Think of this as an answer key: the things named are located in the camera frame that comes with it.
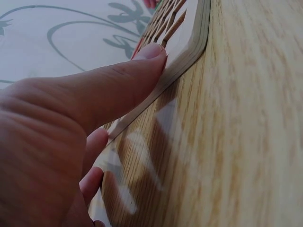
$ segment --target wooden frame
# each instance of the wooden frame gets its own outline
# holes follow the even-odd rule
[[[147,44],[165,47],[167,62],[152,93],[125,116],[104,126],[110,143],[169,85],[202,55],[209,29],[211,0],[163,0],[142,35],[132,58]]]

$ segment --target white surface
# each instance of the white surface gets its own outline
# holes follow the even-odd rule
[[[136,0],[144,10],[143,15],[152,15],[144,7],[142,0]],[[60,56],[51,46],[47,33],[54,26],[72,23],[56,30],[52,36],[53,44],[70,61],[84,70],[115,64],[129,60],[124,49],[108,45],[103,41],[114,40],[113,35],[123,36],[133,48],[140,38],[136,28],[136,20],[128,23],[116,23],[134,34],[128,34],[116,28],[101,25],[102,20],[79,12],[62,9],[30,8],[22,9],[6,15],[9,10],[29,5],[47,5],[63,7],[88,13],[107,21],[108,15],[123,13],[120,9],[108,4],[118,2],[135,11],[131,0],[2,0],[0,3],[1,23],[7,20],[9,26],[3,27],[0,34],[0,79],[17,81],[25,77],[57,77],[82,72],[79,68]],[[8,84],[0,82],[0,88]]]

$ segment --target finger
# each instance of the finger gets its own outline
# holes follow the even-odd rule
[[[90,201],[94,198],[100,188],[102,177],[102,169],[99,167],[93,167],[80,181],[79,186],[86,206],[89,205]]]
[[[51,80],[63,89],[65,114],[89,135],[141,103],[156,86],[165,61],[165,49],[152,43],[129,62]]]
[[[150,1],[149,1],[149,0],[143,0],[143,2],[144,2],[145,6],[146,6],[147,8],[150,8],[150,7],[151,7],[151,4],[150,4]]]
[[[96,129],[86,140],[86,152],[83,160],[82,177],[93,166],[99,154],[103,151],[108,141],[108,132],[105,129]]]

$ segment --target floral pattern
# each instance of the floral pattern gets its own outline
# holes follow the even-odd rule
[[[90,14],[84,11],[75,10],[71,8],[52,6],[52,5],[28,5],[22,6],[19,8],[12,9],[2,16],[0,15],[0,40],[2,36],[6,35],[6,28],[13,25],[14,19],[6,19],[8,15],[15,13],[24,9],[55,9],[55,10],[64,10],[73,13],[77,13],[79,15],[85,15],[87,18],[91,18],[91,20],[79,20],[79,21],[68,21],[65,23],[58,24],[54,27],[49,28],[47,32],[47,40],[53,50],[60,55],[63,59],[65,59],[69,64],[73,65],[80,71],[87,71],[83,66],[80,66],[79,63],[76,63],[74,60],[70,59],[69,56],[58,47],[53,41],[54,35],[57,31],[62,28],[66,28],[67,26],[74,24],[95,24],[101,25],[109,28],[113,28],[117,31],[116,34],[112,35],[111,38],[102,38],[102,41],[110,45],[114,48],[119,48],[123,50],[125,56],[130,59],[132,53],[134,51],[135,45],[138,42],[138,38],[141,36],[143,31],[145,30],[151,16],[153,15],[154,10],[147,9],[149,15],[146,15],[141,4],[138,2],[139,0],[129,0],[127,5],[117,2],[110,2],[108,6],[115,11],[120,11],[115,15],[108,15],[107,17],[99,17],[94,14]],[[130,30],[124,26],[124,24],[132,23],[135,25],[135,30]],[[14,81],[10,81],[7,79],[0,78],[0,83],[13,83]]]

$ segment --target patterned tablecloth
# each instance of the patterned tablecloth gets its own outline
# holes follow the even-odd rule
[[[128,61],[152,14],[142,0],[1,1],[0,89]],[[96,165],[119,174],[117,158],[104,153]],[[110,226],[100,192],[93,203],[91,217]]]

